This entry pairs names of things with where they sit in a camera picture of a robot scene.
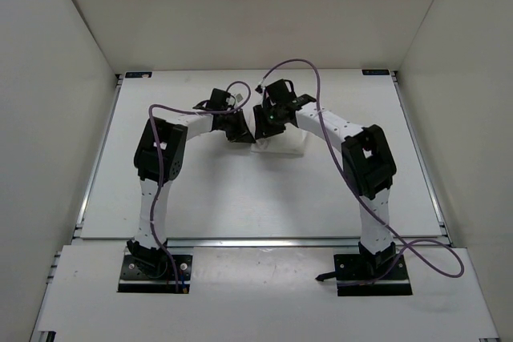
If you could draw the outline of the white pleated skirt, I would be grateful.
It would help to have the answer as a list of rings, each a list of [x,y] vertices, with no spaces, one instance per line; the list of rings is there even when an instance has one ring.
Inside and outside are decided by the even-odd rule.
[[[249,128],[254,136],[255,125],[253,114],[249,118]],[[293,125],[288,125],[283,132],[277,135],[256,140],[256,142],[250,146],[250,151],[257,154],[303,156],[307,139],[308,134],[305,131]]]

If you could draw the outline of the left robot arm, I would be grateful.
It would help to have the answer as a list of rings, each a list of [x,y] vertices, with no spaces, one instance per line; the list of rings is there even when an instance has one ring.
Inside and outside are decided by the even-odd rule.
[[[138,230],[127,242],[138,268],[152,279],[177,272],[176,261],[167,249],[165,221],[168,196],[181,172],[189,139],[212,131],[223,131],[234,143],[253,143],[242,111],[249,98],[235,96],[229,89],[213,89],[206,101],[191,111],[154,103],[134,155],[141,187]]]

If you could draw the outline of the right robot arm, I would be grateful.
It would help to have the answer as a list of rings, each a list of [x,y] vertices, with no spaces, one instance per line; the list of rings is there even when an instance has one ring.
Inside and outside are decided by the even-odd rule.
[[[389,197],[397,167],[383,129],[351,123],[323,108],[313,96],[298,96],[289,80],[259,85],[256,92],[262,97],[253,108],[257,139],[280,135],[293,125],[324,139],[329,151],[340,153],[334,161],[360,207],[359,268],[363,275],[378,278],[396,255]]]

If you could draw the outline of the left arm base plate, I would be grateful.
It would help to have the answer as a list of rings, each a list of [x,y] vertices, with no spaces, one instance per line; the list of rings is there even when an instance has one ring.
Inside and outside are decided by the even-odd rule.
[[[185,295],[191,291],[193,268],[192,254],[173,255],[177,274],[172,263],[164,260],[157,267],[152,267],[137,260],[127,249],[119,272],[117,292],[143,294],[178,294]]]

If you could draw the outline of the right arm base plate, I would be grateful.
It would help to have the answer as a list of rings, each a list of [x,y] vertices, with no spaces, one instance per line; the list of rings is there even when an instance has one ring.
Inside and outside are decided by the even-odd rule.
[[[412,296],[409,273],[403,255],[372,272],[370,265],[359,254],[336,254],[334,270],[321,273],[316,281],[335,279],[337,295],[363,296]]]

